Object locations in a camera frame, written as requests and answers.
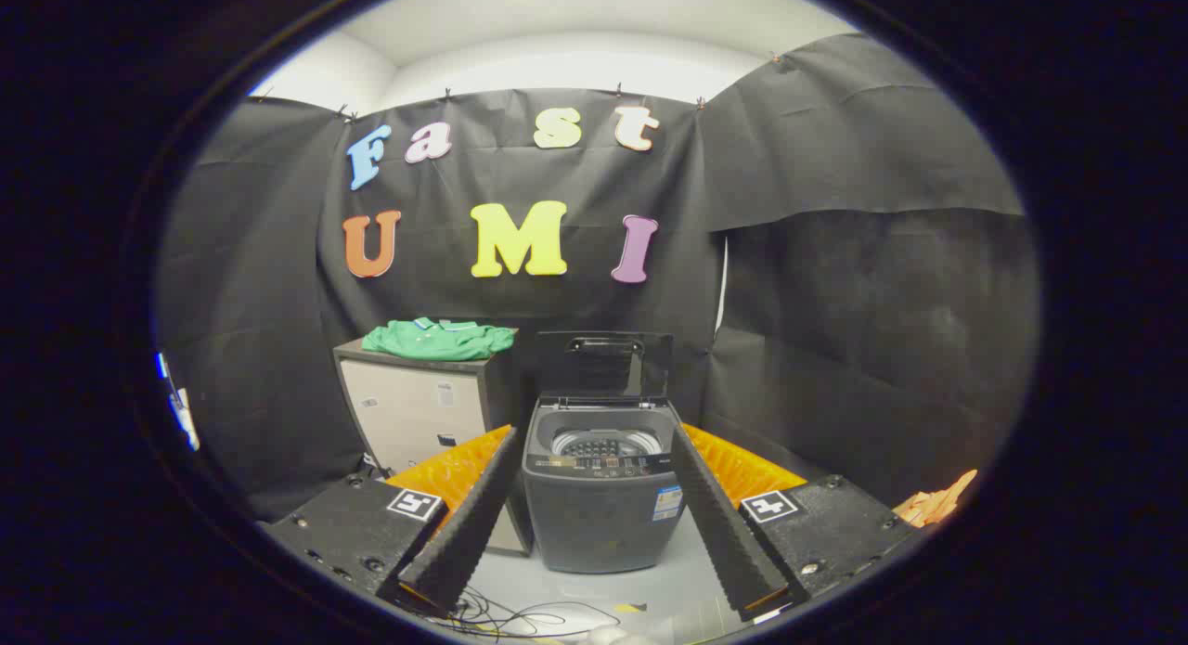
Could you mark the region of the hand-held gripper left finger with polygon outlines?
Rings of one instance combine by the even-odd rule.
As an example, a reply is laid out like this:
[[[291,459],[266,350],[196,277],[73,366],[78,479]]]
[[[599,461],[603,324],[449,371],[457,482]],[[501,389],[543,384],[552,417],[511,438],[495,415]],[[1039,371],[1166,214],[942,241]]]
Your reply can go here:
[[[385,481],[347,475],[265,532],[353,590],[446,618],[484,557],[522,453],[522,430],[497,428]]]

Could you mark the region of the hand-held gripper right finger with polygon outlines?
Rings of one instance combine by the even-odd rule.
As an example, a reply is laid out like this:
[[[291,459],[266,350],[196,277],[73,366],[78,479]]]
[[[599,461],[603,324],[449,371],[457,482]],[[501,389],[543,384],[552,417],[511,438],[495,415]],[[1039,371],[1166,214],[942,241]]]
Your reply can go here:
[[[805,480],[684,424],[672,467],[718,583],[745,619],[819,602],[920,535],[847,478]]]

